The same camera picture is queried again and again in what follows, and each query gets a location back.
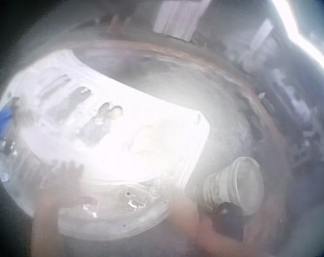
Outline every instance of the blue object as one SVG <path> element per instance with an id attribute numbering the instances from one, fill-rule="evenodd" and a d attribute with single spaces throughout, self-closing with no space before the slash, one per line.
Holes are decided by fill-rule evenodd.
<path id="1" fill-rule="evenodd" d="M 13 111 L 10 106 L 5 106 L 0 111 L 0 139 L 4 136 L 4 133 L 9 128 L 13 117 Z"/>

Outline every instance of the bright light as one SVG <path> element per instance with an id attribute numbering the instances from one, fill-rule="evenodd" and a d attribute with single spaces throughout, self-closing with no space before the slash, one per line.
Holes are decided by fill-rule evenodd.
<path id="1" fill-rule="evenodd" d="M 300 35 L 291 8 L 286 0 L 272 0 L 288 33 L 289 39 L 309 54 L 324 69 L 324 55 Z"/>
<path id="2" fill-rule="evenodd" d="M 184 187 L 210 130 L 199 111 L 100 74 L 71 50 L 53 52 L 17 74 L 2 104 L 9 93 L 20 97 L 16 134 L 26 150 L 44 163 L 83 164 L 82 188 L 159 176 Z"/>

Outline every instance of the hand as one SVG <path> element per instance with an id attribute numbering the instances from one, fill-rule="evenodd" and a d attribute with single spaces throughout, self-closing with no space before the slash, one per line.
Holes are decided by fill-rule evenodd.
<path id="1" fill-rule="evenodd" d="M 44 181 L 41 202 L 65 208 L 85 203 L 94 204 L 94 198 L 80 194 L 79 180 L 83 169 L 83 165 L 76 167 L 74 161 L 70 161 L 69 164 L 63 162 L 54 172 L 50 171 Z"/>

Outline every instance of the bucket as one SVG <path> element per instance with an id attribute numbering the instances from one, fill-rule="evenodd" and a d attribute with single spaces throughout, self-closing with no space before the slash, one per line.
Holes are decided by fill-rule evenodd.
<path id="1" fill-rule="evenodd" d="M 252 215 L 259 209 L 263 197 L 260 166 L 250 157 L 239 157 L 221 171 L 207 176 L 200 189 L 200 198 L 210 211 L 230 202 L 241 207 L 244 215 Z"/>

